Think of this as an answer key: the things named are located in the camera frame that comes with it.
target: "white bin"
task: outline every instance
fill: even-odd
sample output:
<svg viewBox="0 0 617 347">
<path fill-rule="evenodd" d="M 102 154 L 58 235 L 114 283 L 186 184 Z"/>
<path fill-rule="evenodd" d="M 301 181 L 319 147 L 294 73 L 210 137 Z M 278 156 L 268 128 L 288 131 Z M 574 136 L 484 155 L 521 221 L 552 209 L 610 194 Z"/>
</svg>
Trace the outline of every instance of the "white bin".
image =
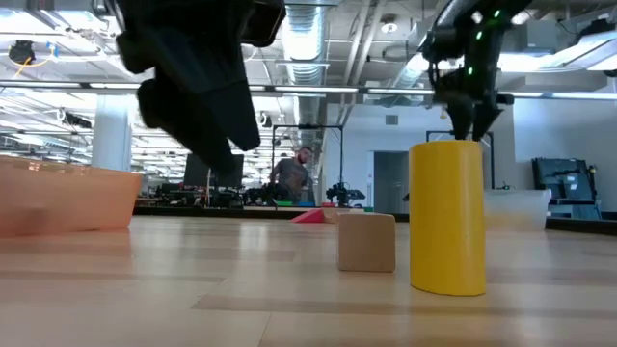
<svg viewBox="0 0 617 347">
<path fill-rule="evenodd" d="M 493 190 L 484 193 L 487 230 L 544 230 L 550 191 Z"/>
</svg>

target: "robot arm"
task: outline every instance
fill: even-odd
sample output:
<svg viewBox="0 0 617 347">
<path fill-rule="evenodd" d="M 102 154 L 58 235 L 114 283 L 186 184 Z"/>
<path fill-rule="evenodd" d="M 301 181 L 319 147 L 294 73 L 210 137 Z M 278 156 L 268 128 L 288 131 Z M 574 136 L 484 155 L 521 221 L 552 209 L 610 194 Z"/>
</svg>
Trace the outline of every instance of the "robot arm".
<svg viewBox="0 0 617 347">
<path fill-rule="evenodd" d="M 479 141 L 503 111 L 497 105 L 514 103 L 514 97 L 495 89 L 497 63 L 512 18 L 531 2 L 451 0 L 422 43 L 435 101 L 446 104 L 457 140 L 466 139 L 473 125 L 472 139 Z M 463 67 L 440 74 L 440 61 L 461 57 Z"/>
<path fill-rule="evenodd" d="M 119 20 L 126 69 L 154 77 L 137 91 L 146 126 L 162 128 L 215 171 L 234 169 L 229 141 L 260 144 L 241 43 L 270 45 L 283 0 L 105 0 Z"/>
</svg>

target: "man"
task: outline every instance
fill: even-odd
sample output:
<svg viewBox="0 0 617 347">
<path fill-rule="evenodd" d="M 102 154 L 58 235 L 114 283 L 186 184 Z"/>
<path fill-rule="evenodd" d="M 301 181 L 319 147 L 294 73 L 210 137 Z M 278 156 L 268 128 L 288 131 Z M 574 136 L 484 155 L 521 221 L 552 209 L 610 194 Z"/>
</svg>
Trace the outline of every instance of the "man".
<svg viewBox="0 0 617 347">
<path fill-rule="evenodd" d="M 282 159 L 270 174 L 270 183 L 279 177 L 279 186 L 293 203 L 300 202 L 302 190 L 309 184 L 309 171 L 304 165 L 312 157 L 310 147 L 302 147 L 294 158 Z"/>
</svg>

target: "wooden block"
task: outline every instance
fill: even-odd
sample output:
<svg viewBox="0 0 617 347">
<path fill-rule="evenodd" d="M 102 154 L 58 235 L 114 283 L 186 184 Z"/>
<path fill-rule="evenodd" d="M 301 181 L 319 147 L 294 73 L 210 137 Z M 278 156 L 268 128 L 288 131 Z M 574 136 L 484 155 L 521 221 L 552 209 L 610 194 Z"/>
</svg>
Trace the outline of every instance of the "wooden block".
<svg viewBox="0 0 617 347">
<path fill-rule="evenodd" d="M 394 216 L 338 215 L 338 270 L 393 272 L 396 268 Z"/>
<path fill-rule="evenodd" d="M 324 222 L 327 224 L 337 224 L 338 215 L 341 213 L 364 213 L 361 208 L 338 208 L 338 207 L 324 207 Z"/>
</svg>

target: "yellow cylinder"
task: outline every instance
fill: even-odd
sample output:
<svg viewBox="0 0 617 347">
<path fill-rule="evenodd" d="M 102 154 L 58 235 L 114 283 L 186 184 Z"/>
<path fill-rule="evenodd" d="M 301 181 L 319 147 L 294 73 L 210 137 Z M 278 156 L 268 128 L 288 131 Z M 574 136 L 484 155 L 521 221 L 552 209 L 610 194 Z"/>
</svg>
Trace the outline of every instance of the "yellow cylinder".
<svg viewBox="0 0 617 347">
<path fill-rule="evenodd" d="M 412 286 L 476 296 L 486 290 L 482 149 L 435 141 L 410 149 Z"/>
</svg>

